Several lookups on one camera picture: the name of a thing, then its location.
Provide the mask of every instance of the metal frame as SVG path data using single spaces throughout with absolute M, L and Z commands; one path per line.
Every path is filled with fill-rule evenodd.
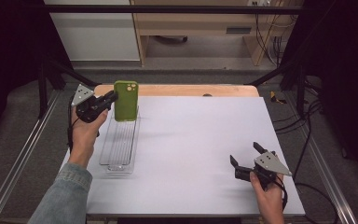
M 284 92 L 288 104 L 291 106 L 292 110 L 296 113 L 296 100 L 292 92 Z M 307 124 L 301 127 L 301 133 L 304 139 L 307 138 L 307 134 L 310 131 L 310 128 Z M 324 156 L 321 153 L 321 150 L 318 148 L 318 145 L 315 142 L 315 139 L 310 136 L 309 147 L 310 155 L 312 160 L 315 163 L 315 167 L 319 172 L 319 175 L 324 182 L 327 193 L 330 196 L 333 204 L 336 206 L 338 216 L 342 223 L 344 224 L 356 224 L 357 220 L 345 199 L 344 194 L 341 191 L 341 188 L 338 185 L 338 182 L 334 178 L 333 173 L 331 172 L 327 162 L 324 160 Z
M 31 134 L 29 135 L 25 145 L 22 147 L 19 157 L 14 162 L 10 172 L 7 175 L 4 183 L 0 188 L 0 214 L 7 202 L 8 197 L 11 194 L 11 191 L 14 189 L 17 181 L 20 178 L 21 172 L 24 169 L 29 157 L 31 156 L 34 147 L 39 140 L 40 135 L 42 134 L 48 119 L 54 109 L 54 106 L 57 104 L 58 98 L 60 97 L 61 91 L 53 91 L 49 102 L 47 112 L 43 118 L 39 119 Z

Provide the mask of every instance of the green phone case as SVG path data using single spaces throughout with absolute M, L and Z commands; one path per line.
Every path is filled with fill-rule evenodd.
M 138 83 L 135 81 L 116 81 L 115 120 L 134 121 L 138 114 Z

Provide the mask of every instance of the white table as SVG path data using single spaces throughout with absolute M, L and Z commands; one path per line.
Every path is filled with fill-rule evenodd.
M 131 175 L 106 176 L 99 159 L 108 122 L 100 129 L 88 167 L 94 177 L 89 215 L 259 215 L 252 186 L 234 177 L 229 155 L 242 166 L 254 167 L 257 142 L 276 151 L 286 165 L 263 98 L 140 96 L 139 107 L 141 127 Z M 303 216 L 293 179 L 285 176 L 284 184 L 289 196 L 284 214 Z

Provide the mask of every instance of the hand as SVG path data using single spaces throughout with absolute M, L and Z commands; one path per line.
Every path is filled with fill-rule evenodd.
M 277 174 L 277 182 L 281 183 L 283 175 Z M 264 191 L 261 188 L 257 175 L 253 172 L 250 174 L 252 187 L 255 190 L 257 198 L 258 210 L 261 216 L 268 224 L 284 223 L 282 209 L 282 190 L 274 183 L 268 185 L 268 189 Z
M 98 130 L 106 121 L 106 118 L 107 109 L 105 109 L 96 120 L 91 123 L 86 123 L 77 117 L 76 108 L 72 108 L 72 138 L 74 144 L 68 162 L 87 168 L 92 153 L 94 152 L 94 143 Z

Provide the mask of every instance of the clear plastic container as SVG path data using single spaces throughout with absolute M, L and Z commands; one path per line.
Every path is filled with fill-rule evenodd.
M 133 172 L 135 164 L 136 145 L 141 123 L 139 108 L 135 121 L 117 122 L 115 112 L 112 111 L 111 114 L 100 164 L 106 168 L 108 175 L 129 175 Z

